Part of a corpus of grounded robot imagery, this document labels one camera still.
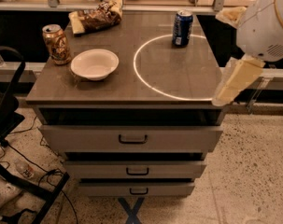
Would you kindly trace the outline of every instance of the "bowl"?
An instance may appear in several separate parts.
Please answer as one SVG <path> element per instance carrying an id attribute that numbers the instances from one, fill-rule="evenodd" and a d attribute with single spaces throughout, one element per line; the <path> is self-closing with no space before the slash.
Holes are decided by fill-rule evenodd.
<path id="1" fill-rule="evenodd" d="M 71 70 L 79 77 L 101 80 L 119 65 L 119 58 L 106 49 L 90 49 L 80 53 L 71 62 Z"/>

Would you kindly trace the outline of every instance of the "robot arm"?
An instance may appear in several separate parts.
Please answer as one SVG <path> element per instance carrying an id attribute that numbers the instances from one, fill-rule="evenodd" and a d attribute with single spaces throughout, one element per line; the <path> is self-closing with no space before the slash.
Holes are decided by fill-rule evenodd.
<path id="1" fill-rule="evenodd" d="M 257 0 L 238 10 L 237 16 L 226 11 L 231 15 L 226 19 L 236 28 L 236 45 L 245 55 L 241 60 L 227 63 L 212 99 L 212 104 L 217 106 L 232 102 L 251 85 L 262 73 L 265 62 L 283 58 L 283 0 Z"/>

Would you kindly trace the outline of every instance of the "drawer handle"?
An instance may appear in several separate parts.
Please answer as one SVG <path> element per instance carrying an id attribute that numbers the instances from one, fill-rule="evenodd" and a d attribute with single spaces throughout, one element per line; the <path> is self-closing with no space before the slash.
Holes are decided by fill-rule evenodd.
<path id="1" fill-rule="evenodd" d="M 149 168 L 147 168 L 147 171 L 145 173 L 140 173 L 140 174 L 137 174 L 137 173 L 130 173 L 130 169 L 129 168 L 126 168 L 126 174 L 127 175 L 148 175 L 149 174 Z"/>
<path id="2" fill-rule="evenodd" d="M 144 191 L 130 189 L 130 194 L 131 195 L 147 195 L 148 193 L 149 193 L 149 189 L 148 188 L 145 188 Z"/>
<path id="3" fill-rule="evenodd" d="M 123 141 L 121 134 L 119 135 L 119 142 L 123 145 L 144 145 L 148 141 L 148 136 L 145 134 L 141 141 Z"/>

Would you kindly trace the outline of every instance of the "brown snack bag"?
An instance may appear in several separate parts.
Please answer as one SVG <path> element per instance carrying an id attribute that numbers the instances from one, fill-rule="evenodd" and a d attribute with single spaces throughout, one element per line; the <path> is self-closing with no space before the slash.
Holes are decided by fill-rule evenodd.
<path id="1" fill-rule="evenodd" d="M 73 34 L 87 34 L 117 25 L 122 18 L 122 0 L 102 2 L 95 9 L 69 13 Z"/>

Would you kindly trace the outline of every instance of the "concrete floor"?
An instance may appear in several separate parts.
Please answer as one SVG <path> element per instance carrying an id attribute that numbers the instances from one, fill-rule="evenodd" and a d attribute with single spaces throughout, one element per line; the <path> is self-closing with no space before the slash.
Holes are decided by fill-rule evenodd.
<path id="1" fill-rule="evenodd" d="M 34 111 L 21 102 L 18 112 L 26 119 L 15 131 L 30 128 Z M 62 157 L 45 146 L 37 129 L 39 125 L 36 120 L 32 130 L 11 134 L 7 140 L 44 169 L 63 171 Z M 201 178 L 196 179 L 193 193 L 188 197 L 146 197 L 134 223 L 283 224 L 283 105 L 255 106 L 252 115 L 243 106 L 235 105 L 222 125 L 224 133 L 214 152 L 207 155 L 207 167 Z M 5 152 L 0 161 L 8 161 L 8 170 L 15 173 L 13 160 L 20 155 L 11 147 Z M 43 172 L 34 168 L 33 181 L 37 181 Z M 55 184 L 57 178 L 52 176 L 50 183 Z M 133 223 L 118 198 L 86 197 L 78 192 L 77 185 L 71 178 L 64 192 L 76 209 L 79 224 Z M 46 181 L 41 186 L 51 189 Z M 141 201 L 125 198 L 131 209 Z M 0 209 L 0 215 L 12 216 L 23 208 L 38 211 L 42 204 L 31 194 L 21 193 Z M 31 223 L 32 219 L 33 215 L 25 214 L 19 223 Z M 76 223 L 74 212 L 62 194 L 42 223 Z"/>

